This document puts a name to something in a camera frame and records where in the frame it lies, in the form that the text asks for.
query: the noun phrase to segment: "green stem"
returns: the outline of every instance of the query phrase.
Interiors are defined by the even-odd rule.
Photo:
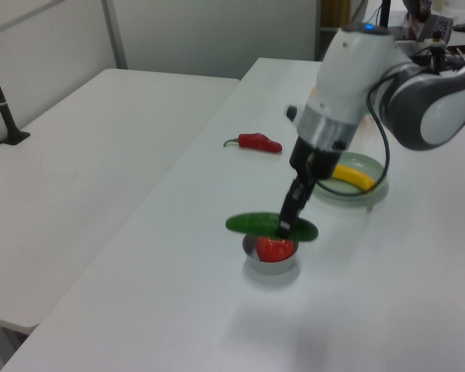
[[[226,147],[226,145],[227,145],[228,143],[231,143],[231,142],[239,143],[239,138],[230,139],[229,141],[225,141],[225,142],[224,142],[224,147]]]

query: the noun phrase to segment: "small metal bowl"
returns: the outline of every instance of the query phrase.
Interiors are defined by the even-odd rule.
[[[291,269],[295,263],[296,252],[298,251],[298,242],[294,242],[294,253],[286,260],[279,262],[263,262],[258,258],[257,241],[258,236],[255,235],[246,235],[243,238],[243,249],[246,254],[246,261],[255,271],[262,274],[274,275],[284,273]]]

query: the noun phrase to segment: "black stand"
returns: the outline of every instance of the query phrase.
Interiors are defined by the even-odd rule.
[[[17,145],[25,138],[29,137],[29,133],[21,132],[14,122],[12,113],[10,112],[9,105],[3,95],[2,87],[0,87],[0,113],[2,114],[3,121],[7,127],[7,138],[2,141],[8,145]]]

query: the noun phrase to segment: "red chili pepper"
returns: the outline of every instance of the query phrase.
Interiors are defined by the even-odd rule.
[[[238,138],[225,141],[224,147],[231,142],[238,143],[239,147],[267,151],[268,153],[280,153],[282,151],[282,145],[280,143],[274,142],[261,133],[240,134]]]

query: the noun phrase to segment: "white wall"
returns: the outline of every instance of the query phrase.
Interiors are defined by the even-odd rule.
[[[101,0],[66,0],[0,32],[0,84],[19,128],[110,67]]]
[[[314,60],[319,0],[108,2],[129,69],[242,78],[258,57]]]

